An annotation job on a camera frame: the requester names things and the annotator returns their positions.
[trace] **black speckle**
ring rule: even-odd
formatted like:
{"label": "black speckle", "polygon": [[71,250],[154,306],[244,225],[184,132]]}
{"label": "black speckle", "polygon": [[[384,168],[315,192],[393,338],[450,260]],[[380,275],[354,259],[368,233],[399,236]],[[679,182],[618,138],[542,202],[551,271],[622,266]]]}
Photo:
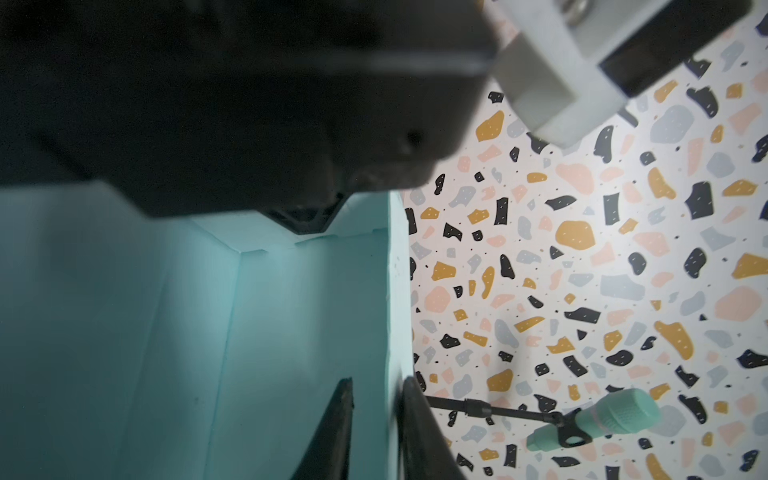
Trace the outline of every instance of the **black speckle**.
{"label": "black speckle", "polygon": [[499,273],[504,278],[514,279],[515,271],[512,269],[512,264],[509,262],[509,258],[507,258],[506,255],[502,254],[499,257],[499,263],[501,264],[501,267],[499,268]]}
{"label": "black speckle", "polygon": [[640,275],[645,271],[647,262],[640,252],[630,253],[629,257],[627,257],[627,261],[632,266],[632,271],[635,275]]}
{"label": "black speckle", "polygon": [[462,343],[459,342],[458,339],[453,338],[448,333],[442,336],[442,339],[440,340],[440,345],[442,345],[442,348],[444,349],[452,349],[455,346],[459,346]]}
{"label": "black speckle", "polygon": [[435,179],[435,195],[440,195],[442,192],[442,185],[445,183],[445,174],[441,174]]}
{"label": "black speckle", "polygon": [[678,366],[674,372],[677,374],[677,378],[683,381],[688,388],[696,385],[696,382],[699,381],[699,376],[695,373],[685,373],[685,370],[683,370],[683,366]]}
{"label": "black speckle", "polygon": [[640,347],[640,350],[650,350],[654,348],[654,341],[656,340],[656,337],[651,335],[648,338],[645,339],[643,342],[643,346]]}
{"label": "black speckle", "polygon": [[708,217],[715,213],[712,204],[712,187],[709,182],[695,183],[690,192],[690,196],[685,200],[685,204],[690,210],[691,220],[701,217]]}
{"label": "black speckle", "polygon": [[408,235],[416,233],[416,217],[413,216],[413,209],[406,208],[406,217],[408,217]]}
{"label": "black speckle", "polygon": [[686,408],[689,409],[690,412],[694,414],[694,417],[696,417],[696,420],[701,425],[707,422],[707,411],[704,409],[704,406],[701,405],[701,401],[699,401],[699,397],[693,396],[688,398],[685,395],[678,395],[677,399],[680,400],[683,403],[683,405],[685,405]]}
{"label": "black speckle", "polygon": [[619,350],[614,355],[606,357],[605,361],[615,366],[625,366],[632,361],[634,355],[629,350]]}
{"label": "black speckle", "polygon": [[445,228],[442,229],[442,235],[445,238],[456,237],[456,239],[460,242],[460,241],[462,241],[462,236],[464,234],[458,228],[456,228],[456,227],[446,223],[445,224]]}
{"label": "black speckle", "polygon": [[549,373],[549,366],[546,363],[539,363],[536,368],[536,375],[542,376]]}
{"label": "black speckle", "polygon": [[683,268],[690,278],[699,278],[699,271],[705,263],[707,263],[707,255],[704,253],[704,250],[697,247],[690,252],[690,255],[688,255],[683,264]]}
{"label": "black speckle", "polygon": [[558,257],[562,257],[563,255],[565,255],[565,253],[562,253],[556,247],[549,247],[549,258],[554,260]]}
{"label": "black speckle", "polygon": [[534,394],[534,397],[538,400],[538,411],[547,413],[554,410],[556,406],[558,406],[558,401],[551,399],[549,397],[545,397],[543,395],[539,395],[537,393]]}
{"label": "black speckle", "polygon": [[541,300],[539,300],[533,295],[528,296],[528,302],[531,302],[531,305],[533,305],[534,308],[542,308],[544,306]]}
{"label": "black speckle", "polygon": [[744,350],[744,353],[737,360],[745,369],[754,369],[759,366],[768,365],[768,356],[755,353],[751,349]]}
{"label": "black speckle", "polygon": [[563,315],[565,315],[565,318],[567,319],[578,320],[580,322],[587,323],[597,323],[598,319],[600,318],[600,312],[589,309],[585,306],[580,306],[573,312],[565,312]]}

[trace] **pink speckle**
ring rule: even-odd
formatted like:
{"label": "pink speckle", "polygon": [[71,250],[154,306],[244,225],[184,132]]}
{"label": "pink speckle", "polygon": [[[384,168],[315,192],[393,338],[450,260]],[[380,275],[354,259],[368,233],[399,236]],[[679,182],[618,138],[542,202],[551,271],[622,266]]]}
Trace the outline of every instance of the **pink speckle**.
{"label": "pink speckle", "polygon": [[651,371],[651,369],[645,365],[636,365],[627,369],[627,374],[631,379],[636,379],[642,376],[649,376],[652,373],[653,371]]}
{"label": "pink speckle", "polygon": [[547,379],[547,387],[549,388],[549,391],[551,393],[557,392],[558,389],[560,388],[560,385],[562,384],[563,382],[561,382],[560,380]]}
{"label": "pink speckle", "polygon": [[582,164],[559,164],[554,172],[563,180],[567,181],[573,188],[582,195],[590,195],[594,192],[594,180],[592,172],[586,165]]}
{"label": "pink speckle", "polygon": [[736,443],[736,440],[738,440],[744,432],[746,432],[746,427],[742,422],[733,422],[718,427],[717,431],[720,433],[720,436],[723,437],[726,445],[730,447]]}
{"label": "pink speckle", "polygon": [[552,274],[552,276],[550,277],[551,283],[549,285],[549,289],[550,290],[556,290],[558,288],[558,286],[560,285],[560,279],[562,277],[563,277],[563,270],[562,269],[555,271]]}
{"label": "pink speckle", "polygon": [[587,393],[597,393],[598,395],[601,393],[600,386],[597,382],[586,382],[584,388],[587,389]]}
{"label": "pink speckle", "polygon": [[610,243],[606,243],[595,255],[591,255],[589,260],[592,262],[592,266],[603,265],[604,263],[610,263],[616,260],[614,255],[614,248]]}
{"label": "pink speckle", "polygon": [[634,310],[625,309],[608,312],[608,325],[616,326],[620,323],[624,323],[631,315],[634,315]]}
{"label": "pink speckle", "polygon": [[650,279],[650,284],[655,286],[656,288],[661,288],[673,278],[674,278],[674,275],[670,272],[659,272],[656,275],[654,275],[654,278]]}
{"label": "pink speckle", "polygon": [[491,237],[488,239],[488,245],[491,247],[500,247],[501,245],[504,245],[507,243],[507,239],[504,238],[503,235],[496,235],[495,237]]}
{"label": "pink speckle", "polygon": [[757,398],[754,393],[750,393],[736,401],[736,408],[744,416],[750,416],[757,410]]}
{"label": "pink speckle", "polygon": [[621,151],[619,151],[619,155],[626,155],[630,148],[632,148],[632,144],[634,143],[634,135],[628,134],[626,137],[624,137],[624,142],[621,143]]}
{"label": "pink speckle", "polygon": [[525,185],[518,185],[512,189],[512,196],[515,198],[515,203],[519,204],[525,194],[528,192],[528,188]]}
{"label": "pink speckle", "polygon": [[600,180],[603,182],[610,182],[614,178],[619,178],[624,175],[624,171],[617,167],[608,167],[600,174]]}
{"label": "pink speckle", "polygon": [[744,135],[753,121],[763,113],[763,109],[756,103],[749,104],[735,114],[728,117],[733,129],[739,135]]}
{"label": "pink speckle", "polygon": [[691,462],[694,460],[694,450],[696,449],[696,440],[694,439],[683,439],[681,442],[680,447],[682,448],[683,452],[680,458],[682,459],[682,465],[683,468],[690,467]]}
{"label": "pink speckle", "polygon": [[624,453],[624,449],[617,443],[606,443],[602,446],[601,450],[605,455],[616,455]]}
{"label": "pink speckle", "polygon": [[704,152],[704,139],[694,138],[688,142],[688,177],[696,173],[701,163],[701,154]]}
{"label": "pink speckle", "polygon": [[478,160],[481,162],[487,162],[491,160],[493,157],[498,157],[502,154],[502,151],[498,149],[495,145],[491,145],[488,147],[488,150],[484,151],[480,155],[478,155]]}
{"label": "pink speckle", "polygon": [[480,200],[491,200],[495,196],[496,196],[496,189],[493,186],[491,186],[491,187],[482,189],[482,199]]}
{"label": "pink speckle", "polygon": [[662,257],[670,252],[667,237],[661,232],[638,233],[634,241],[654,257]]}
{"label": "pink speckle", "polygon": [[550,220],[549,217],[544,215],[541,218],[541,221],[538,223],[538,229],[539,230],[546,230],[548,232],[551,232],[552,231],[552,220]]}
{"label": "pink speckle", "polygon": [[445,383],[451,385],[453,383],[453,370],[447,369],[443,373],[440,374],[443,380],[445,380]]}
{"label": "pink speckle", "polygon": [[746,322],[763,304],[758,292],[746,285],[737,286],[715,303],[715,316],[723,320]]}
{"label": "pink speckle", "polygon": [[[509,293],[502,293],[500,295],[497,295],[493,297],[493,300],[491,301],[491,307],[495,309],[499,308],[500,306],[504,305],[505,303],[507,303],[509,300],[512,300],[513,298],[515,298],[515,296]],[[489,332],[491,331],[490,322],[488,322],[488,331]]]}
{"label": "pink speckle", "polygon": [[469,160],[469,157],[466,155],[462,155],[458,158],[458,171],[467,173],[469,172],[469,168],[472,166],[472,161]]}
{"label": "pink speckle", "polygon": [[629,478],[637,480],[641,477],[640,470],[637,469],[637,466],[632,463],[630,459],[625,458],[622,465],[624,466],[624,473],[626,473]]}
{"label": "pink speckle", "polygon": [[451,303],[451,296],[442,286],[436,286],[424,299],[424,308],[429,312],[443,313],[448,304]]}
{"label": "pink speckle", "polygon": [[594,462],[598,459],[598,450],[594,447],[594,443],[588,443],[587,445],[576,447],[576,450],[588,462]]}
{"label": "pink speckle", "polygon": [[723,218],[723,223],[731,223],[735,219],[741,217],[746,212],[746,208],[739,206],[736,206],[728,212],[728,214]]}

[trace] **terrazzo pattern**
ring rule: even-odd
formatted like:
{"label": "terrazzo pattern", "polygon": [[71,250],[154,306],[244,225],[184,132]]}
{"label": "terrazzo pattern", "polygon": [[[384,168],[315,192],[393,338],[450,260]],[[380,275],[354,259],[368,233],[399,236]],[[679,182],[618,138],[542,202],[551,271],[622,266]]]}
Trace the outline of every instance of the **terrazzo pattern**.
{"label": "terrazzo pattern", "polygon": [[427,395],[567,412],[637,387],[664,415],[533,453],[543,424],[433,410],[467,478],[768,478],[767,12],[564,151],[491,84],[404,192]]}

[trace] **gray speckle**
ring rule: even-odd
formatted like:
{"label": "gray speckle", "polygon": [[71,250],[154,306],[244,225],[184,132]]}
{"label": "gray speckle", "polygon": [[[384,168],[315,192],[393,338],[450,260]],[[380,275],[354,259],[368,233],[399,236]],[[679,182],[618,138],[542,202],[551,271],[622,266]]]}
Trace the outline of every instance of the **gray speckle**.
{"label": "gray speckle", "polygon": [[736,165],[728,155],[723,152],[715,152],[710,161],[707,162],[707,170],[717,178],[724,178],[731,175],[736,170]]}
{"label": "gray speckle", "polygon": [[472,269],[469,271],[470,273],[474,273],[475,270],[478,269],[480,266],[480,263],[482,263],[482,258],[476,253],[472,255],[472,258],[467,260],[467,264],[472,267]]}
{"label": "gray speckle", "polygon": [[680,315],[689,316],[691,313],[698,312],[704,307],[706,302],[707,298],[704,296],[704,292],[696,292],[694,296],[683,300],[680,304]]}
{"label": "gray speckle", "polygon": [[592,372],[594,372],[594,376],[598,377],[599,379],[605,378],[605,367],[602,366],[599,363],[592,362],[589,364],[590,367],[592,367]]}
{"label": "gray speckle", "polygon": [[571,275],[568,275],[568,282],[573,283],[575,286],[584,286],[587,283],[590,283],[593,278],[593,273],[572,273]]}
{"label": "gray speckle", "polygon": [[768,435],[768,412],[759,413],[752,421],[752,430],[755,435],[765,436]]}
{"label": "gray speckle", "polygon": [[469,432],[466,432],[464,435],[462,435],[462,440],[465,442],[468,442],[469,440],[475,440],[475,442],[480,442],[485,438],[485,435],[488,433],[487,429],[484,429],[483,427],[473,425]]}
{"label": "gray speckle", "polygon": [[419,242],[414,242],[413,244],[411,244],[411,250],[413,250],[413,254],[416,255],[416,258],[418,258],[419,260],[423,259],[427,255],[432,253],[432,251],[429,248],[422,247],[422,245]]}
{"label": "gray speckle", "polygon": [[655,144],[676,144],[683,140],[691,125],[694,114],[683,105],[672,105],[650,127],[650,141]]}
{"label": "gray speckle", "polygon": [[625,300],[642,300],[645,287],[624,275],[603,275],[600,280],[600,294]]}
{"label": "gray speckle", "polygon": [[721,349],[733,346],[733,340],[730,338],[730,333],[725,330],[707,330],[704,332],[704,336],[715,342],[715,345],[719,346]]}
{"label": "gray speckle", "polygon": [[515,391],[520,396],[528,396],[533,393],[533,389],[528,384],[528,382],[520,382],[517,385],[515,385]]}
{"label": "gray speckle", "polygon": [[637,97],[634,101],[634,104],[637,105],[637,111],[640,113],[643,113],[648,110],[648,96],[645,94],[642,94],[641,96]]}
{"label": "gray speckle", "polygon": [[539,255],[536,255],[535,253],[529,252],[527,250],[520,250],[518,252],[518,257],[516,258],[516,260],[519,263],[526,263],[528,265],[530,265],[533,262],[541,263],[541,257]]}
{"label": "gray speckle", "polygon": [[643,338],[643,334],[647,328],[648,327],[646,327],[645,324],[635,322],[627,334],[627,339],[624,341],[624,345],[632,346],[637,343],[639,339]]}
{"label": "gray speckle", "polygon": [[716,456],[710,455],[709,453],[701,458],[699,461],[699,466],[702,470],[704,470],[704,473],[710,477],[722,477],[725,475],[725,468],[723,468],[723,466],[720,464],[720,460],[718,460]]}
{"label": "gray speckle", "polygon": [[725,377],[728,376],[728,369],[722,365],[718,365],[707,372],[707,376],[710,377],[710,388],[713,389],[718,386],[720,382],[725,380]]}
{"label": "gray speckle", "polygon": [[472,354],[472,351],[470,349],[464,350],[463,352],[456,355],[456,363],[458,363],[458,366],[464,366],[467,363],[469,363],[469,356]]}
{"label": "gray speckle", "polygon": [[736,237],[729,237],[715,230],[715,227],[709,227],[701,231],[701,238],[707,243],[707,246],[712,251],[718,251],[723,247],[727,247],[736,241]]}
{"label": "gray speckle", "polygon": [[464,375],[458,382],[453,384],[453,398],[463,399],[472,391],[472,377]]}
{"label": "gray speckle", "polygon": [[427,197],[424,196],[424,192],[422,192],[421,188],[414,188],[411,190],[409,197],[415,205],[421,205],[427,201]]}
{"label": "gray speckle", "polygon": [[666,220],[667,218],[664,215],[662,215],[663,212],[664,212],[664,207],[657,208],[656,210],[652,210],[648,214],[648,223],[650,223],[651,225],[656,225],[657,223],[661,223],[664,220]]}
{"label": "gray speckle", "polygon": [[451,208],[458,207],[459,205],[464,205],[466,207],[469,205],[469,201],[472,197],[475,196],[475,193],[477,193],[477,189],[474,187],[461,187],[458,189],[456,198],[451,200],[449,206]]}
{"label": "gray speckle", "polygon": [[497,319],[496,323],[494,325],[494,333],[496,334],[496,339],[504,344],[509,345],[513,349],[516,349],[520,346],[520,342],[518,342],[518,339],[515,338],[514,335],[512,335],[512,332],[509,330],[509,327],[502,319]]}
{"label": "gray speckle", "polygon": [[427,320],[427,319],[420,320],[419,325],[423,326],[427,332],[430,332],[430,333],[437,332],[437,325],[435,325],[434,320]]}
{"label": "gray speckle", "polygon": [[685,416],[672,405],[665,405],[660,410],[661,421],[648,431],[663,437],[674,437],[685,426]]}
{"label": "gray speckle", "polygon": [[723,71],[729,71],[742,53],[744,53],[744,44],[740,41],[736,40],[734,43],[728,45],[725,50],[720,53],[720,58],[725,61],[725,65],[723,65]]}
{"label": "gray speckle", "polygon": [[528,464],[528,467],[525,469],[525,480],[538,480],[538,470],[536,469],[536,467],[534,467],[530,463]]}
{"label": "gray speckle", "polygon": [[435,354],[437,352],[435,351],[435,347],[430,346],[428,349],[424,350],[424,357],[426,358],[426,362],[430,363],[433,358],[435,358]]}
{"label": "gray speckle", "polygon": [[507,126],[507,135],[510,138],[517,138],[525,133],[525,125],[519,118]]}
{"label": "gray speckle", "polygon": [[531,236],[531,221],[525,217],[518,218],[518,235],[521,238],[530,240]]}

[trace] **black object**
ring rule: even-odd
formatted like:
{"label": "black object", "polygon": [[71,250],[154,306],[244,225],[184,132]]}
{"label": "black object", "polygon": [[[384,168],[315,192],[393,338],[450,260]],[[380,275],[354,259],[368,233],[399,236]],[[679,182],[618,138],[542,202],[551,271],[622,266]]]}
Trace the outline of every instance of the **black object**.
{"label": "black object", "polygon": [[468,0],[0,4],[0,186],[325,230],[460,145],[497,51]]}

